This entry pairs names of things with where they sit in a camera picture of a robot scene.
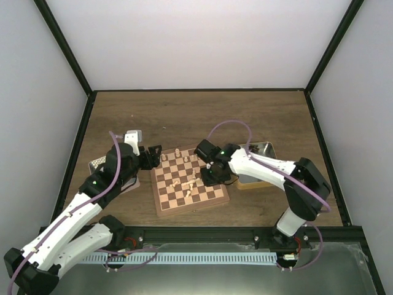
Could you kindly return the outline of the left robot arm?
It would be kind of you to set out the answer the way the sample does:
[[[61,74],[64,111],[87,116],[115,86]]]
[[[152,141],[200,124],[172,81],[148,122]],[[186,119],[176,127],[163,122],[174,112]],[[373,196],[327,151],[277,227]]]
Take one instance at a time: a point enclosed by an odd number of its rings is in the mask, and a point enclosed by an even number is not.
[[[17,285],[25,294],[50,294],[85,256],[101,248],[123,248],[125,226],[112,215],[83,234],[80,230],[116,197],[132,189],[139,171],[158,167],[161,150],[160,145],[140,146],[135,154],[131,145],[115,143],[64,211],[32,242],[4,255],[10,286]]]

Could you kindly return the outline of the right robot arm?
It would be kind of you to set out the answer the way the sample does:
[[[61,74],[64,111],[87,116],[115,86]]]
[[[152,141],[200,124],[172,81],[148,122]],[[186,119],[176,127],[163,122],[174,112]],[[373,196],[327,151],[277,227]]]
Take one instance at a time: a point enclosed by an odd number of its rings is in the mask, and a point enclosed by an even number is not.
[[[285,193],[288,209],[272,230],[274,243],[281,248],[295,240],[299,228],[331,210],[327,198],[332,188],[307,158],[296,162],[278,160],[252,153],[247,146],[226,144],[221,148],[207,139],[197,145],[194,153],[205,163],[201,178],[206,187],[228,184],[233,176],[249,176]]]

